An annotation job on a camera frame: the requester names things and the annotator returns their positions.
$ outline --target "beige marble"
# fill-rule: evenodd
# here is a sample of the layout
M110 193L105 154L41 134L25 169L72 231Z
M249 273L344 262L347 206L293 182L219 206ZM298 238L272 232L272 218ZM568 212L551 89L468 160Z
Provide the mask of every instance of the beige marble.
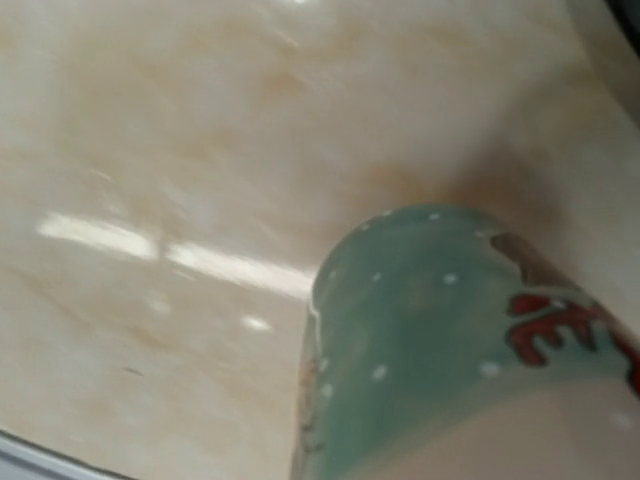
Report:
M640 332L640 131L563 2L1 0L0 106L0 425L97 466L286 478L313 273L388 208Z

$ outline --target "mug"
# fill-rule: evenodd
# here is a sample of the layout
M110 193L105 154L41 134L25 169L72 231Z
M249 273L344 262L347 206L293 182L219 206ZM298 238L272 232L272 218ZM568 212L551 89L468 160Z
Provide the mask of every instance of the mug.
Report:
M482 212L356 228L309 303L292 480L637 480L640 349Z

